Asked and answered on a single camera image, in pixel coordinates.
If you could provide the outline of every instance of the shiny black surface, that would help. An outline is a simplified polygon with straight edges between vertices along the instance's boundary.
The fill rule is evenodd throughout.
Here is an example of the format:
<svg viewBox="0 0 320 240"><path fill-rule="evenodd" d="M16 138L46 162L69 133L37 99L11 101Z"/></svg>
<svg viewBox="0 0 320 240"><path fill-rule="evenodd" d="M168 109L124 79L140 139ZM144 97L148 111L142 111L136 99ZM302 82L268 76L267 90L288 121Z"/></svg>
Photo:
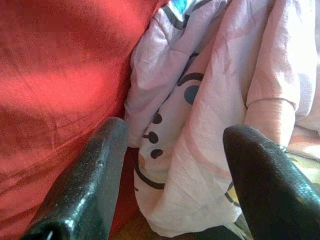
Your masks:
<svg viewBox="0 0 320 240"><path fill-rule="evenodd" d="M224 131L223 143L255 239L320 239L320 193L274 142L235 125Z"/></svg>
<svg viewBox="0 0 320 240"><path fill-rule="evenodd" d="M108 239L127 145L126 123L109 118L56 179L21 239Z"/></svg>

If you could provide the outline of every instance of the black dot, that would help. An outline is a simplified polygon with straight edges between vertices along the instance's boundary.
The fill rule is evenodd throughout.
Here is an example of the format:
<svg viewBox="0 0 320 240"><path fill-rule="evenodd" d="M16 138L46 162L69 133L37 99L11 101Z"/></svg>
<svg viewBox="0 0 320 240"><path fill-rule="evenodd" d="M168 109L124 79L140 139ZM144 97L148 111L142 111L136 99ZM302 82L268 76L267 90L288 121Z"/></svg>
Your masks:
<svg viewBox="0 0 320 240"><path fill-rule="evenodd" d="M198 92L199 86L198 85L192 85L189 86L185 91L184 91L184 99L188 104L193 104L194 100L196 98L197 92Z"/></svg>
<svg viewBox="0 0 320 240"><path fill-rule="evenodd" d="M156 144L159 141L158 135L154 131L149 132L148 138L152 144Z"/></svg>
<svg viewBox="0 0 320 240"><path fill-rule="evenodd" d="M153 124L160 124L162 122L162 116L159 113L156 113L153 117Z"/></svg>
<svg viewBox="0 0 320 240"><path fill-rule="evenodd" d="M164 151L162 151L161 149L155 149L155 150L152 150L152 152L150 153L150 156L153 159L156 159L157 157L160 157L163 153Z"/></svg>

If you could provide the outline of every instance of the red sofa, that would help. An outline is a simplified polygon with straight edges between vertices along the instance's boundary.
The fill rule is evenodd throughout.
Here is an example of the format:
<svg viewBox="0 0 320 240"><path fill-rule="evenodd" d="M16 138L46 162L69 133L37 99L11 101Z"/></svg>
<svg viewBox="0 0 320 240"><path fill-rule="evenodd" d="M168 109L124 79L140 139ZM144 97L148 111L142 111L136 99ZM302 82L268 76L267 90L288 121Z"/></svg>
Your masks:
<svg viewBox="0 0 320 240"><path fill-rule="evenodd" d="M24 232L95 127L123 116L131 51L167 1L1 1L1 240ZM110 235L138 210L133 156L125 157Z"/></svg>

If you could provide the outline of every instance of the wooden floor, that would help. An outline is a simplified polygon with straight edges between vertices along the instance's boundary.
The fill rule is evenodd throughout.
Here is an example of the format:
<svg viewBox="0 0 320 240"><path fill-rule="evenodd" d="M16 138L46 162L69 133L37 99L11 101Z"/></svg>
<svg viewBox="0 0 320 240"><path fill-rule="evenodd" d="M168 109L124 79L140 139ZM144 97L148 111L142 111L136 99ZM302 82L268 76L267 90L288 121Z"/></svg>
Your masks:
<svg viewBox="0 0 320 240"><path fill-rule="evenodd" d="M198 240L192 234L184 234L174 238L159 236L151 230L144 216L139 213L121 231L110 240Z"/></svg>

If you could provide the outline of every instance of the crumpled sheet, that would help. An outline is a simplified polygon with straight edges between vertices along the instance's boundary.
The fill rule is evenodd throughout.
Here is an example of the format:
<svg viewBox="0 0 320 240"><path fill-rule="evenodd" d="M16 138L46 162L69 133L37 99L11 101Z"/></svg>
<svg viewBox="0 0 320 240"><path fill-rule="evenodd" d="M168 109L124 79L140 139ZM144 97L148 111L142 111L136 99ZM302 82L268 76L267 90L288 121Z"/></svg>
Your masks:
<svg viewBox="0 0 320 240"><path fill-rule="evenodd" d="M239 217L222 142L231 125L320 160L319 3L172 0L155 14L132 53L125 120L140 148L136 199L158 234Z"/></svg>

